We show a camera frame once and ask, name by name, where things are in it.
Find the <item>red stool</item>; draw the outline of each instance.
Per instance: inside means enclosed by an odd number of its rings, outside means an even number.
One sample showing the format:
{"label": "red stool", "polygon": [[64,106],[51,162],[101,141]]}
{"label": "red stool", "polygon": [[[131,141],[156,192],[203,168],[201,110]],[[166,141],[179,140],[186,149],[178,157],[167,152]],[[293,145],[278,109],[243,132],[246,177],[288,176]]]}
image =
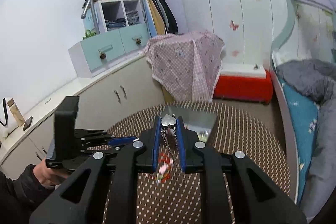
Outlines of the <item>red stool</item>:
{"label": "red stool", "polygon": [[221,75],[214,98],[238,99],[269,104],[273,95],[271,75],[266,70],[266,79]]}

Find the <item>heart-shaped pendant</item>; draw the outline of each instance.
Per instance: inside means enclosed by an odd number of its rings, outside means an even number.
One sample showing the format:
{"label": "heart-shaped pendant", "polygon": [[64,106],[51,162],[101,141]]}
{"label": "heart-shaped pendant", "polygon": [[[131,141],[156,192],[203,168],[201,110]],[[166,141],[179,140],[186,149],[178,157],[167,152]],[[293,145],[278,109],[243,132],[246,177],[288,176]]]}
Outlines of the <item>heart-shaped pendant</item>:
{"label": "heart-shaped pendant", "polygon": [[161,120],[163,128],[173,128],[176,125],[176,119],[173,116],[165,115]]}

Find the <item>gray blanket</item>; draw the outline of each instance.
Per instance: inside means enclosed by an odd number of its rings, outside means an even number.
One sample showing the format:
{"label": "gray blanket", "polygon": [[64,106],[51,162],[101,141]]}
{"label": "gray blanket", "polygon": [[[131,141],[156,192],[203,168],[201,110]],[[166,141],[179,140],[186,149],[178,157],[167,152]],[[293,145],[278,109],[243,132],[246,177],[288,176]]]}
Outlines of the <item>gray blanket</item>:
{"label": "gray blanket", "polygon": [[310,221],[336,186],[336,66],[317,59],[290,61],[278,66],[277,74],[297,92],[321,105],[316,149],[300,203]]}

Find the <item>round table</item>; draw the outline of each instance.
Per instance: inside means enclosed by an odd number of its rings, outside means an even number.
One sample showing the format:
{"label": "round table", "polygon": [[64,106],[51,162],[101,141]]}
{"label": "round table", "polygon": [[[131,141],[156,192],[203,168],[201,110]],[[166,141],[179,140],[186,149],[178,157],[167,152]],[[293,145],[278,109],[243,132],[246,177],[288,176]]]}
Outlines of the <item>round table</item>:
{"label": "round table", "polygon": [[[230,155],[237,150],[244,151],[289,195],[290,178],[285,153],[274,135],[261,121],[243,110],[222,102],[174,102],[169,104],[192,110],[217,113],[219,126],[213,138],[215,149]],[[139,135],[143,130],[152,127],[154,117],[160,115],[169,104],[141,110],[116,123],[108,132],[116,137]],[[161,152],[167,153],[167,149],[161,146]],[[171,178],[160,185],[156,184],[153,175],[139,174],[137,223],[201,223],[199,174],[182,176],[186,182],[184,186],[180,186],[178,182],[179,172],[176,167],[171,173]],[[230,210],[232,222],[234,222],[232,207]]]}

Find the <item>hand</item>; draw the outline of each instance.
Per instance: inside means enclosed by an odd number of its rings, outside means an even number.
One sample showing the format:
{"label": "hand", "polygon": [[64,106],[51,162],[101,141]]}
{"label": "hand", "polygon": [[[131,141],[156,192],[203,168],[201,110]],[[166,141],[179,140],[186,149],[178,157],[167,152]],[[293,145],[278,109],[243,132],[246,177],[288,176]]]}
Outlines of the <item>hand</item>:
{"label": "hand", "polygon": [[66,170],[48,168],[45,159],[34,167],[33,174],[43,186],[59,185],[69,176]]}

